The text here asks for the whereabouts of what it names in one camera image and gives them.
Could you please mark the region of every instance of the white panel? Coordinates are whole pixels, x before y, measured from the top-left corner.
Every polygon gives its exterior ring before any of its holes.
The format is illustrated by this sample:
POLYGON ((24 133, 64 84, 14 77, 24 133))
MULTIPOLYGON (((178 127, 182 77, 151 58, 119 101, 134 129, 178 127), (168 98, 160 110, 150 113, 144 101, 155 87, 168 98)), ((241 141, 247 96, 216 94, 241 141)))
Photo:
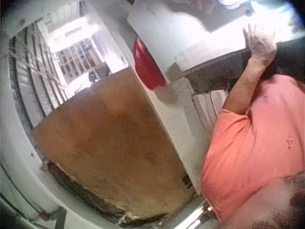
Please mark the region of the white panel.
POLYGON ((70 4, 68 4, 64 7, 64 15, 65 15, 66 22, 72 21, 71 20, 71 6, 70 6, 70 4))
POLYGON ((56 11, 51 12, 51 18, 53 25, 56 25, 59 22, 56 11))
POLYGON ((63 22, 65 21, 65 17, 64 17, 64 6, 57 9, 57 15, 58 15, 58 18, 59 18, 59 22, 63 22))
POLYGON ((72 2, 71 3, 71 16, 73 19, 77 19, 79 17, 79 13, 77 13, 78 11, 78 2, 72 2))

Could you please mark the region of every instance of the salmon t-shirt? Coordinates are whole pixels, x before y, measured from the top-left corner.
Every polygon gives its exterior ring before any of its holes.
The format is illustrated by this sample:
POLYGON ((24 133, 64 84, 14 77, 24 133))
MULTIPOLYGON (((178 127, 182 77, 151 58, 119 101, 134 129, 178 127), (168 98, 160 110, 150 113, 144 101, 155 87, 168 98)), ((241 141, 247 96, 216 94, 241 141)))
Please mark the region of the salmon t-shirt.
POLYGON ((223 109, 203 166, 202 192, 221 221, 275 178, 305 168, 304 85, 274 75, 247 115, 223 109))

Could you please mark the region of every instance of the red object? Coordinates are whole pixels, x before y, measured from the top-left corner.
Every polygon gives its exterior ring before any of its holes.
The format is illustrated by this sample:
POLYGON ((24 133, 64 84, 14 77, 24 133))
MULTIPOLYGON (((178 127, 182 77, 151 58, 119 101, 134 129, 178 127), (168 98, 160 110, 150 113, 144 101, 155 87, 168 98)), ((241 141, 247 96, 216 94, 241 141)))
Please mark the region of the red object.
POLYGON ((148 89, 153 91, 157 87, 166 86, 166 81, 159 67, 147 50, 146 46, 138 37, 134 43, 133 57, 135 61, 135 70, 143 84, 148 89))

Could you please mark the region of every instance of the plywood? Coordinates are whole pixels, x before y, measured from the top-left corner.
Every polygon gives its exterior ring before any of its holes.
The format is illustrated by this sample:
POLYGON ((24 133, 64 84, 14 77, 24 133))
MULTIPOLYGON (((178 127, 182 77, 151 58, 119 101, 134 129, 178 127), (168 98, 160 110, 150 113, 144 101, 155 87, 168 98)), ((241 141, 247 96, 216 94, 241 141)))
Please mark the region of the plywood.
POLYGON ((34 129, 43 154, 79 184, 141 218, 192 199, 185 170, 129 69, 78 93, 34 129))

